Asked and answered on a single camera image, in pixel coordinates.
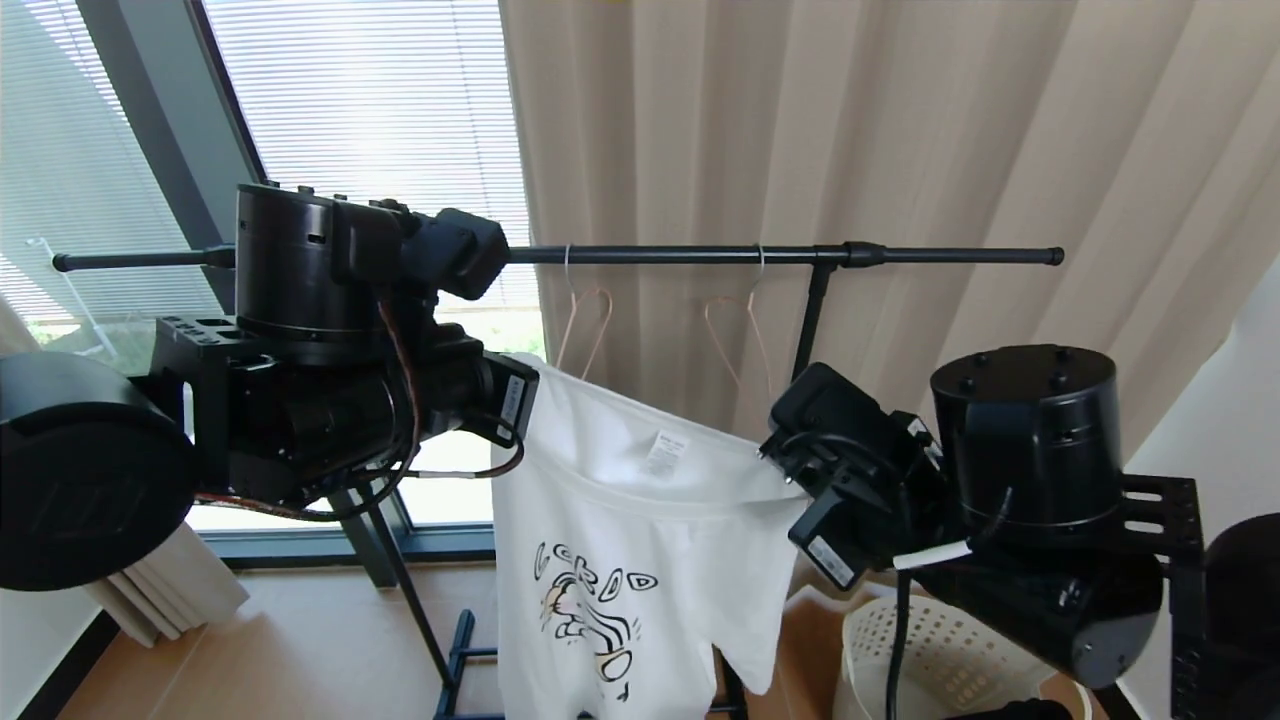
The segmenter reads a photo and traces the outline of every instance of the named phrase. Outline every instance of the printed graphic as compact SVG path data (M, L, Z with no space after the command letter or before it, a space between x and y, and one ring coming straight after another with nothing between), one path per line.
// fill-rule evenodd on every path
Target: printed graphic
M543 593L541 621L543 632L549 626L556 639L567 643L588 642L595 653L595 671L605 683L617 683L626 678L634 659L631 647L639 639L640 621L611 615L594 607L595 603L609 603L622 593L623 582L632 592L645 592L658 587L658 578L646 573L627 573L614 568L600 583L600 577L591 570L585 556L575 555L564 544L556 544L550 553L547 543L539 543L534 556L534 582L541 582L548 575L552 560L558 566L550 587ZM580 592L572 593L570 588ZM622 683L622 692L614 700L626 702L631 697L631 683Z

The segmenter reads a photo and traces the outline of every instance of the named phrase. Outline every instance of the curtain fold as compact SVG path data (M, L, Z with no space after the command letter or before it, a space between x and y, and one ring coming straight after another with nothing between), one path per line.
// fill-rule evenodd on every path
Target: curtain fold
M0 357L38 350L0 295ZM84 591L146 647L161 635L177 639L192 628L228 620L248 600L248 591L186 523L150 555Z
M882 266L831 282L814 360L932 418L934 368L1061 342L1120 368L1125 455L1280 251L1280 3L503 4L535 243L1062 246L1059 268ZM753 268L571 268L607 287L590 379L765 434ZM568 318L539 274L548 347ZM808 270L755 310L785 387ZM603 309L579 311L585 364Z

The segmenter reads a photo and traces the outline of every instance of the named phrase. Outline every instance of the white t-shirt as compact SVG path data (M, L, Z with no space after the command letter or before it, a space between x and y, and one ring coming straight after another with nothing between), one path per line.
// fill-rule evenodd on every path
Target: white t-shirt
M493 480L507 717L700 719L712 644L764 693L804 492L749 441L517 359L541 379Z

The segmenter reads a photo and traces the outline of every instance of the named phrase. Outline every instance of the wire hanger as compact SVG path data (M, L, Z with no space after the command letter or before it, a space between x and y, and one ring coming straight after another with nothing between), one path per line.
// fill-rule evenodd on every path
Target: wire hanger
M559 351L556 354L556 368L563 370L561 364L564 361L564 350L568 347L568 336L573 332L573 324L577 320L579 304L593 295L604 297L604 320L600 323L600 332L595 334L595 343L591 345L591 354L586 357L586 366L582 368L582 374L579 375L581 379L586 379L586 374L591 372L591 363L595 361L595 354L600 350L600 341L604 340L604 331L609 327L609 320L613 318L613 295L599 284L588 290L582 295L579 295L577 291L573 290L573 278L568 274L568 252L572 247L572 245L564 246L564 284L568 286L570 311L568 324L564 327L564 336L561 338Z
M719 336L716 334L716 327L712 324L712 306L723 305L726 302L732 302L746 310L746 319L751 324L751 332L755 334L755 345L760 348L760 359L764 363L764 392L765 401L773 401L773 373L769 370L769 351L764 347L764 337L760 334L760 324L755 320L755 291L760 286L760 281L764 278L764 246L756 243L756 250L760 252L760 270L755 275L755 282L751 283L751 291L746 295L746 301L737 297L718 296L713 297L703 305L703 320L707 323L707 332L712 336L712 343L716 345L716 352L719 354L721 360L724 363L724 368L728 370L731 378L733 378L733 386L737 387L739 396L741 396L748 406L754 414L755 401L748 395L746 389L742 387L742 378L739 377L737 370L733 369L733 364L730 363L728 354L724 352L724 346L719 341Z

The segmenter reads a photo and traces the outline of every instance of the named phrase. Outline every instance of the white plastic basket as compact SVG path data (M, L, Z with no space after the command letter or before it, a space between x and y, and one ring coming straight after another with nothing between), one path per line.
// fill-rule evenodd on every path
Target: white plastic basket
M844 661L833 720L883 720L884 683L893 647L897 601L883 597L845 616ZM899 716L941 720L1039 697L1053 670L972 615L936 600L911 596L910 629L899 678ZM1092 720L1084 689L1071 710Z

